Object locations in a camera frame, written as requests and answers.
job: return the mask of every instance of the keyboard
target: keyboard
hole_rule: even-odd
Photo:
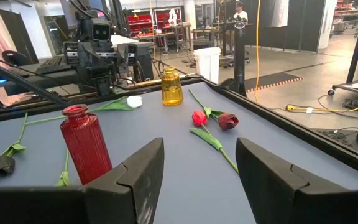
[[[66,64],[66,60],[64,56],[59,55],[46,60],[44,63],[41,64],[39,68],[37,68],[35,72],[39,74],[48,74],[48,73],[61,72],[70,69],[71,69],[71,65]]]

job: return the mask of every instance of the dark red flower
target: dark red flower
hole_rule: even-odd
[[[219,127],[223,131],[232,129],[239,124],[239,119],[234,114],[224,113],[218,117]]]
[[[208,118],[206,117],[204,111],[201,111],[201,110],[195,110],[193,112],[193,115],[191,116],[191,118],[193,118],[193,123],[197,127],[206,125],[206,123],[208,121]]]

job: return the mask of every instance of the green leaf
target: green leaf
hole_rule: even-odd
[[[59,181],[55,184],[56,187],[66,187],[70,185],[70,178],[67,171],[63,171],[60,175]]]
[[[211,111],[212,116],[214,116],[215,118],[218,118],[219,115],[224,114],[224,113],[226,113],[226,112],[215,111],[215,110]]]
[[[16,141],[11,144],[1,155],[12,157],[17,152],[22,152],[25,150],[25,147],[22,146],[20,141]]]
[[[102,110],[133,110],[127,103],[113,103],[105,106]]]
[[[208,134],[207,132],[198,128],[190,128],[190,131],[198,137],[204,139],[204,141],[212,145],[216,150],[222,148],[222,144],[214,136]]]
[[[22,146],[19,141],[15,142],[13,145],[11,145],[11,147],[12,147],[16,152],[25,150],[25,147]]]
[[[208,108],[205,106],[204,111],[205,111],[206,117],[209,118],[209,116],[211,115],[211,112],[212,112],[212,108]]]
[[[127,98],[128,96],[123,96],[120,99],[112,100],[105,105],[102,105],[92,111],[101,111],[101,110],[133,110],[130,106],[127,105]]]

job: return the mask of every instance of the black panel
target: black panel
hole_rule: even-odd
[[[287,49],[298,50],[299,48],[304,2],[305,0],[290,0],[288,8],[287,39],[285,41]]]
[[[242,2],[249,22],[254,24],[247,27],[246,45],[255,45],[258,0]],[[260,6],[260,46],[298,50],[302,33],[301,50],[317,51],[324,0],[290,0],[286,27],[267,27],[267,21],[271,19],[271,14],[267,13],[269,4],[269,1],[262,1]]]
[[[302,30],[301,50],[317,52],[324,5],[325,0],[306,0],[306,15]]]
[[[16,51],[24,54],[31,63],[39,63],[35,50],[31,44],[29,34],[25,28],[22,16],[14,12],[0,9],[0,15],[12,37]]]
[[[155,138],[85,186],[0,187],[0,223],[153,223],[163,178]]]
[[[350,191],[238,138],[236,161],[258,224],[358,223],[358,190]]]

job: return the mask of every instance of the workbench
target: workbench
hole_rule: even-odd
[[[95,113],[114,167],[154,138],[163,137],[165,167],[155,224],[255,223],[238,174],[217,150],[189,132],[195,128],[193,111],[202,110],[189,90],[205,106],[238,117],[239,124],[228,131],[222,131],[211,118],[206,125],[234,162],[237,138],[247,138],[313,174],[358,190],[356,152],[203,78],[183,79],[182,88],[184,101],[178,106],[164,106],[159,84],[150,84],[109,99],[140,95],[140,108]],[[92,109],[105,103],[88,106]],[[32,115],[34,110],[29,110],[28,122],[62,115],[61,108],[49,111],[51,108]],[[23,115],[0,117],[7,119],[0,121],[0,154],[17,139]],[[14,155],[16,169],[12,175],[0,178],[0,187],[53,186],[57,182],[66,153],[59,127],[62,121],[27,125],[21,141],[27,149]],[[71,158],[68,171],[71,184],[80,185]]]

